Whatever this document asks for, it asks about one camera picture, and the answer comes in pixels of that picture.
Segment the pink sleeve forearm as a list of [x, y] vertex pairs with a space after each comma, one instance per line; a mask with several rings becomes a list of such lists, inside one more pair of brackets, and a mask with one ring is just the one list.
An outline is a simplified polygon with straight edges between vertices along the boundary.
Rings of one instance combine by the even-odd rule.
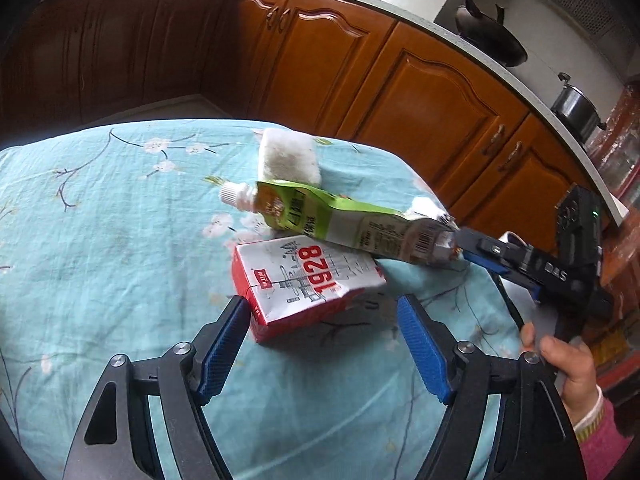
[[617, 429], [612, 403], [599, 400], [575, 427], [588, 480], [605, 479], [631, 445]]

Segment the person's right hand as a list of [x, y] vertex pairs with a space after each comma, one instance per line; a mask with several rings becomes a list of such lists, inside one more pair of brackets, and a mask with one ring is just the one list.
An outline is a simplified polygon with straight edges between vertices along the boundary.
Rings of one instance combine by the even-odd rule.
[[589, 348], [544, 336], [538, 351], [548, 364], [565, 375], [561, 399], [576, 432], [593, 432], [603, 420], [604, 401]]

